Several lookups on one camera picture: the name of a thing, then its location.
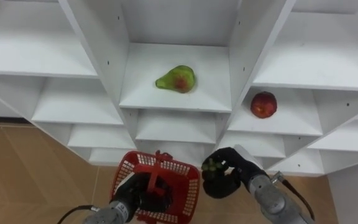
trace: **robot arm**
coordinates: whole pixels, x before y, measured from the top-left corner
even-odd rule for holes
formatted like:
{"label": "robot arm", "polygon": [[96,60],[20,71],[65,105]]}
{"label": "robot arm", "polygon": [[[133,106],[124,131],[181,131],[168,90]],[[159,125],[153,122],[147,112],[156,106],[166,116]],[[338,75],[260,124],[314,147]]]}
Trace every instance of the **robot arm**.
{"label": "robot arm", "polygon": [[[225,175],[224,172],[229,167],[233,167],[233,170],[229,175]],[[307,202],[284,179],[281,173],[277,173],[270,179],[264,170],[253,162],[245,160],[233,148],[218,149],[212,153],[203,162],[202,170],[203,188],[210,197],[226,197],[243,183],[259,203],[261,212],[273,224],[314,224],[313,212]],[[172,198],[169,197],[169,194],[162,199],[146,194],[149,179],[149,174],[146,173],[129,175],[117,188],[114,200],[110,202],[109,206],[102,209],[92,208],[96,213],[86,218],[83,223],[124,224],[132,220],[138,208],[163,212],[172,203]],[[302,214],[299,205],[274,185],[278,180],[305,203],[311,212],[311,217]],[[163,180],[157,179],[157,183],[161,188],[167,189]]]}
{"label": "robot arm", "polygon": [[[224,175],[229,167],[234,169],[229,175]],[[203,187],[209,196],[226,197],[236,191],[242,182],[259,203],[264,216],[272,223],[314,224],[311,217],[302,214],[298,204],[274,186],[273,182],[277,180],[287,184],[281,173],[275,175],[273,181],[270,180],[264,170],[245,160],[235,149],[218,149],[204,161],[202,168]]]}

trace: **white shelf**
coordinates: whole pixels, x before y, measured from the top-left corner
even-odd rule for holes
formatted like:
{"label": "white shelf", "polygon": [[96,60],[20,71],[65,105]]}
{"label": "white shelf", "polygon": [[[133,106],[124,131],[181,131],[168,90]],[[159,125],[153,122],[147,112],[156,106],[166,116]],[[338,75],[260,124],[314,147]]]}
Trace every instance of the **white shelf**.
{"label": "white shelf", "polygon": [[130,149],[70,147],[77,155],[92,165],[118,166]]}
{"label": "white shelf", "polygon": [[358,165],[358,152],[320,151],[325,174]]}
{"label": "white shelf", "polygon": [[202,112],[142,110],[136,139],[215,144],[215,117]]}
{"label": "white shelf", "polygon": [[[187,65],[194,70],[194,89],[185,94],[158,89],[155,81],[177,65]],[[230,112],[228,49],[131,44],[119,105],[124,108]]]}
{"label": "white shelf", "polygon": [[[261,92],[273,93],[276,113],[260,119],[250,111],[253,97]],[[311,90],[287,88],[251,88],[229,126],[230,131],[320,136],[323,134]]]}
{"label": "white shelf", "polygon": [[282,171],[286,175],[319,176],[324,174],[319,151],[302,150],[268,169]]}
{"label": "white shelf", "polygon": [[97,74],[59,3],[0,1],[0,74]]}
{"label": "white shelf", "polygon": [[236,144],[255,157],[285,157],[283,138],[279,135],[228,131],[219,143],[218,149],[234,147]]}
{"label": "white shelf", "polygon": [[49,78],[32,117],[52,123],[123,124],[99,80]]}
{"label": "white shelf", "polygon": [[124,127],[83,124],[74,125],[68,147],[136,148]]}
{"label": "white shelf", "polygon": [[308,148],[358,152],[358,120],[335,130]]}
{"label": "white shelf", "polygon": [[169,142],[169,141],[139,141],[142,152],[155,154],[157,150],[161,153],[167,152],[176,161],[191,164],[198,168],[205,158],[207,158],[213,150],[213,145],[188,143],[188,142]]}
{"label": "white shelf", "polygon": [[93,148],[89,157],[89,163],[97,166],[118,166],[122,158],[132,150]]}
{"label": "white shelf", "polygon": [[358,90],[358,15],[292,12],[254,85]]}

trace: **black cable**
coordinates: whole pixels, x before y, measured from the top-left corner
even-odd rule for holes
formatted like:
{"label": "black cable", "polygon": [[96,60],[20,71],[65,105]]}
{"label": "black cable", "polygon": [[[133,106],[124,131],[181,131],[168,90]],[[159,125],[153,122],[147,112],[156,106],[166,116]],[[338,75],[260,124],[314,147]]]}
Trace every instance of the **black cable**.
{"label": "black cable", "polygon": [[62,218],[59,220],[59,222],[57,222],[57,224],[62,224],[62,222],[64,221],[64,219],[67,218],[67,216],[69,216],[71,213],[75,212],[75,211],[79,211],[79,210],[91,210],[93,207],[93,205],[80,205],[78,207],[75,207],[73,209],[71,209],[70,211],[66,212],[66,214],[64,216],[62,216]]}
{"label": "black cable", "polygon": [[306,206],[306,208],[308,209],[309,213],[310,213],[310,217],[313,221],[314,220],[314,213],[313,213],[313,210],[311,209],[309,203],[306,201],[306,199],[304,197],[302,197],[301,194],[299,194],[299,192],[292,186],[291,183],[289,183],[289,181],[287,180],[283,180],[282,181],[283,185],[286,186],[293,194],[295,194],[303,203],[304,205]]}

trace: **red basket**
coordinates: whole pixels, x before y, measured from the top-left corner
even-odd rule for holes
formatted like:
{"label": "red basket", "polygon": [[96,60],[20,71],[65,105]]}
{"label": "red basket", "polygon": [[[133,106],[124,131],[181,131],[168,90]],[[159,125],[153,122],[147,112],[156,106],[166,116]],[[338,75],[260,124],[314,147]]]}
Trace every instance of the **red basket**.
{"label": "red basket", "polygon": [[131,172],[150,172],[151,178],[147,191],[153,191],[157,176],[172,188],[173,203],[165,213],[136,211],[137,219],[148,224],[189,223],[197,204],[200,189],[200,173],[192,165],[174,161],[172,156],[157,151],[155,155],[143,152],[128,152],[121,163],[112,183],[111,199],[114,198],[119,183]]}

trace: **green pear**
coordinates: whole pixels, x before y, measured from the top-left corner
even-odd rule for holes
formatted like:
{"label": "green pear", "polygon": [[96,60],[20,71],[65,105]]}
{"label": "green pear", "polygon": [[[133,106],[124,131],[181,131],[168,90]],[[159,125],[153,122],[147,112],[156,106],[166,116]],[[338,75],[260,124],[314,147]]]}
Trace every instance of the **green pear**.
{"label": "green pear", "polygon": [[186,65],[179,65],[156,80],[155,86],[164,90],[187,93],[194,87],[195,83],[196,76],[193,69]]}

